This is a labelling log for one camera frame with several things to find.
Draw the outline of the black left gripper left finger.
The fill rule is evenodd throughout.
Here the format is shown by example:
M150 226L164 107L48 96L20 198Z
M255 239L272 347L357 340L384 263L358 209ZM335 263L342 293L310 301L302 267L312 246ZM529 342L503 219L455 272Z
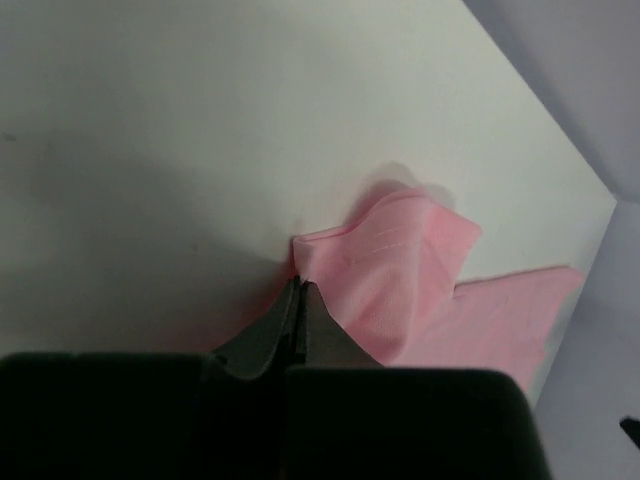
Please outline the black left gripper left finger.
M1 361L5 479L276 479L300 283L210 352Z

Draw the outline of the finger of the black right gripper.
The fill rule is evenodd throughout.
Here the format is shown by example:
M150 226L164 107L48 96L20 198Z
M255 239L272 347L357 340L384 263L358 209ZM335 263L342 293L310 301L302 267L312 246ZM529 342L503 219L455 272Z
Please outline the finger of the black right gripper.
M640 420L638 418L625 416L620 420L619 426L634 445L640 445Z

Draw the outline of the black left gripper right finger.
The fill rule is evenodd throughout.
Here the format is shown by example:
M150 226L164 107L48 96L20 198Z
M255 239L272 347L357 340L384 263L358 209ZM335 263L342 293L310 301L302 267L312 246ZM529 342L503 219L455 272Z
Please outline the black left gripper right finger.
M348 336L302 289L306 358L286 378L287 479L548 479L524 393L492 370L335 365Z

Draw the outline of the pink t shirt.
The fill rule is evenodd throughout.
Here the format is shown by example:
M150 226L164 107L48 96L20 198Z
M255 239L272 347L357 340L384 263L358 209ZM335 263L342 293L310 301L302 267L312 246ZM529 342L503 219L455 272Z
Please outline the pink t shirt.
M480 234L426 191L405 188L342 226L296 236L293 263L377 362L498 370L528 390L558 311L583 278L561 266L461 283Z

